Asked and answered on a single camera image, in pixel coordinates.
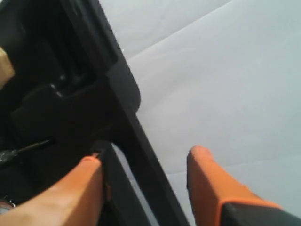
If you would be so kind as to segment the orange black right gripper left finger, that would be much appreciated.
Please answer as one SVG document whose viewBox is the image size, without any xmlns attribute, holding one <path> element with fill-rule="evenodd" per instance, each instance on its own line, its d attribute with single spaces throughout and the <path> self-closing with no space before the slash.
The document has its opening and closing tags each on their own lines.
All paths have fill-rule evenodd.
<svg viewBox="0 0 301 226">
<path fill-rule="evenodd" d="M 97 153 L 80 160 L 66 176 L 0 217 L 2 226 L 96 226 L 107 201 Z"/>
</svg>

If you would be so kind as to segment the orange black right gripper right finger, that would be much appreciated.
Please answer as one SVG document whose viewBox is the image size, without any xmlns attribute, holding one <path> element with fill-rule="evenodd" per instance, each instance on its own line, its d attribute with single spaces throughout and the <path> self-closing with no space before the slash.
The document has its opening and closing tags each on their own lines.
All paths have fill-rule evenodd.
<svg viewBox="0 0 301 226">
<path fill-rule="evenodd" d="M 241 184 L 194 146 L 187 156 L 187 189 L 198 226 L 299 226 L 301 219 Z"/>
</svg>

